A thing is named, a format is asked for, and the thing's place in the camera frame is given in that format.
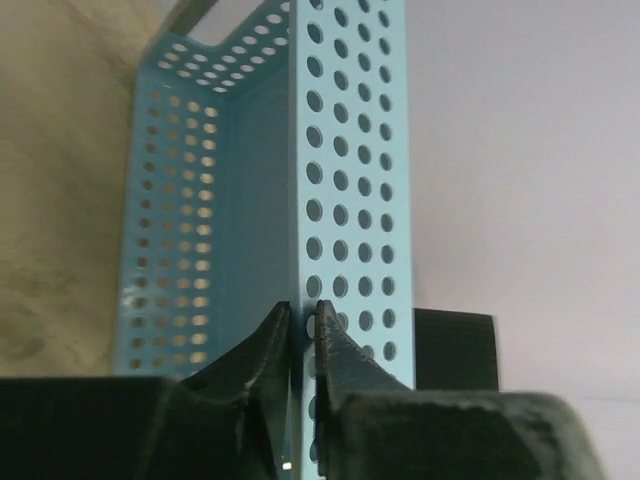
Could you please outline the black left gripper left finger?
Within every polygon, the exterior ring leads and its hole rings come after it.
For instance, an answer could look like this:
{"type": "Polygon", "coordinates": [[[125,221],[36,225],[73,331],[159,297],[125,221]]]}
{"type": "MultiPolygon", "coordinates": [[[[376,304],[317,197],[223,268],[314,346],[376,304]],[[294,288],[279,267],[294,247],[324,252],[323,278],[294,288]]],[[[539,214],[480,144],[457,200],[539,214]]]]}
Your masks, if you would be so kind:
{"type": "Polygon", "coordinates": [[[5,479],[275,479],[289,389],[290,306],[184,380],[5,378],[5,479]]]}

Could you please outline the light blue perforated basket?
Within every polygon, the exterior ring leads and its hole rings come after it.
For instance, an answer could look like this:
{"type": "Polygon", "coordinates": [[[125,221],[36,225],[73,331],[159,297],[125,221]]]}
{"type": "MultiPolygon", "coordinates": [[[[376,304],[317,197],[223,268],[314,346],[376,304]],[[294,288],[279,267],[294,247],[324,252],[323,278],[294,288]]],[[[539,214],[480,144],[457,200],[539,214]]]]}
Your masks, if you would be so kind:
{"type": "Polygon", "coordinates": [[[283,479],[317,477],[312,309],[415,383],[405,5],[179,1],[133,96],[112,370],[183,379],[293,311],[283,479]]]}

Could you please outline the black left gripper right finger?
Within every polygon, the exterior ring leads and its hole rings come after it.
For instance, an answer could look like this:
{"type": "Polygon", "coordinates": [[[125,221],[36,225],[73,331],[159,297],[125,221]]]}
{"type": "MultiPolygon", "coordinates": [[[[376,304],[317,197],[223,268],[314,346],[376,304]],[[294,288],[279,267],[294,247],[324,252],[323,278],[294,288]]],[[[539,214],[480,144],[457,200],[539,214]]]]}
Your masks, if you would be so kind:
{"type": "Polygon", "coordinates": [[[541,393],[419,390],[315,312],[315,446],[328,479],[602,479],[577,413],[541,393]]]}

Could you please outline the large black ribbed bin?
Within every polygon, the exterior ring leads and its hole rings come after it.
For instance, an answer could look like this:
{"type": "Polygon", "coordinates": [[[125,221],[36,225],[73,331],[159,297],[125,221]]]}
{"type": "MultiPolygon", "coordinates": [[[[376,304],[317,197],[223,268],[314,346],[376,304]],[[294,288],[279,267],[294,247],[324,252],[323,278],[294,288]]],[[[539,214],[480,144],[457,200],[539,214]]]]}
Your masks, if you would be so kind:
{"type": "Polygon", "coordinates": [[[417,389],[500,389],[492,316],[416,308],[414,338],[417,389]]]}

